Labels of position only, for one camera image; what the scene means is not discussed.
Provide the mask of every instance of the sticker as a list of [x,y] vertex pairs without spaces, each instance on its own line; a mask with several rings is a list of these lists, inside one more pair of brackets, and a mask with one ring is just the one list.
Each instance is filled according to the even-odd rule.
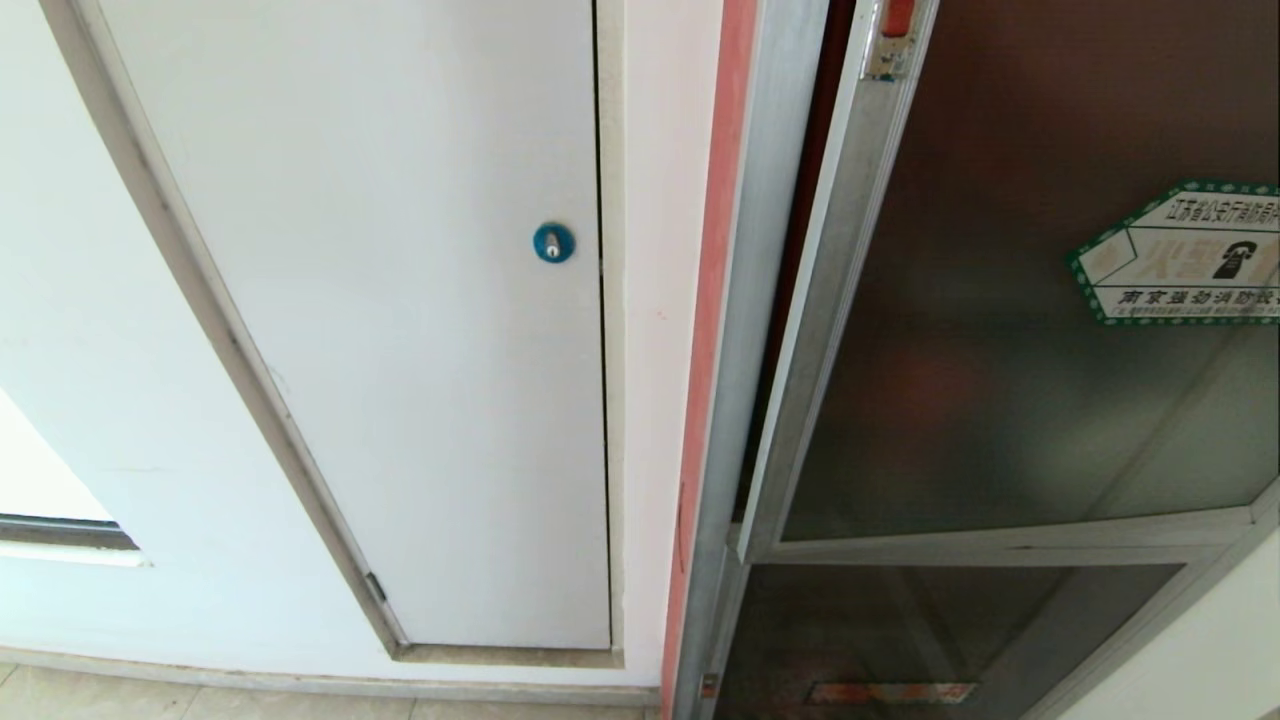
[[977,683],[814,683],[805,705],[960,705]]
[[1107,325],[1280,323],[1280,186],[1187,181],[1068,265]]

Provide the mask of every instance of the red latch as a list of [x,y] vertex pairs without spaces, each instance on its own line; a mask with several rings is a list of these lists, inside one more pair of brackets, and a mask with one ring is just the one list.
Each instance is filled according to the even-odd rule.
[[915,13],[915,0],[887,0],[884,24],[881,35],[884,37],[906,37],[911,32],[911,15]]

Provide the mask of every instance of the baseboard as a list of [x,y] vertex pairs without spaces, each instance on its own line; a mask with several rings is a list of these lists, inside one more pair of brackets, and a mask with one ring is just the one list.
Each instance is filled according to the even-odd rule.
[[334,675],[289,675],[284,673],[242,673],[180,665],[132,662],[0,647],[0,662],[51,667],[70,673],[111,675],[134,680],[183,683],[250,691],[291,693],[415,697],[466,702],[531,702],[543,705],[603,705],[652,707],[658,705],[658,688],[622,685],[543,685],[532,683],[465,683],[448,680],[399,680],[383,678],[342,678]]

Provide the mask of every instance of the white door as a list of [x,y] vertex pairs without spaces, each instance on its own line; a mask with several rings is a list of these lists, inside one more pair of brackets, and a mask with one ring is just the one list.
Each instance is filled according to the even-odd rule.
[[591,4],[102,10],[408,639],[608,647]]

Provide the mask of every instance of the tiled floor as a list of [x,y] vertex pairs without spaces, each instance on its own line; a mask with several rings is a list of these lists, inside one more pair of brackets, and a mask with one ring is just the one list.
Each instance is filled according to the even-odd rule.
[[436,702],[125,680],[0,664],[0,720],[655,720],[635,707]]

